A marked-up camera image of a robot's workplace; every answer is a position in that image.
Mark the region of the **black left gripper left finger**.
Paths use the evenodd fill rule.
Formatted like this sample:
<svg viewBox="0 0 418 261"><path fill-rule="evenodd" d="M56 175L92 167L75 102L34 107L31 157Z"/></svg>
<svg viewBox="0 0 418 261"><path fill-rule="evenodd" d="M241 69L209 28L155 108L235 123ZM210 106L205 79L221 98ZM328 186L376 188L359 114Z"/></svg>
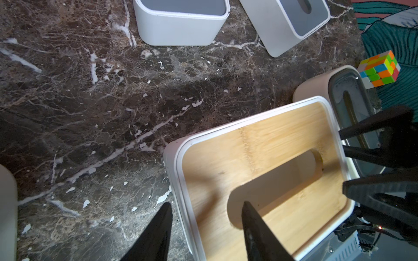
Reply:
<svg viewBox="0 0 418 261"><path fill-rule="evenodd" d="M172 205L166 202L121 261L166 261L172 223Z"/></svg>

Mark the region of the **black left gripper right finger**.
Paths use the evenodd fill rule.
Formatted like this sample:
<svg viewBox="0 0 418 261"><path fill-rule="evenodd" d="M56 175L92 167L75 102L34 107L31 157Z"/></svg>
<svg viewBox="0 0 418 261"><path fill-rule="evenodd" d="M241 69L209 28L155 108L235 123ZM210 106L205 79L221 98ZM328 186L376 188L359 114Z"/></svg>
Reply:
<svg viewBox="0 0 418 261"><path fill-rule="evenodd" d="M249 201L241 217L249 261L294 261Z"/></svg>

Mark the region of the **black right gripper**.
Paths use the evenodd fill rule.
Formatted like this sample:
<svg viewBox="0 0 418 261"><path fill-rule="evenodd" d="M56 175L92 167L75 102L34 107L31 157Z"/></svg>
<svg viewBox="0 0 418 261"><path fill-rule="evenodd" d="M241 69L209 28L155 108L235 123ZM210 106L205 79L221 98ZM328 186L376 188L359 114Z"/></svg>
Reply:
<svg viewBox="0 0 418 261"><path fill-rule="evenodd" d="M380 147L344 145L346 157L390 168L418 166L418 124L414 110L395 105L339 131L347 140L371 132L382 137ZM418 246L418 174L391 172L345 181L342 193L360 204L334 233L340 241L350 234L384 234Z"/></svg>

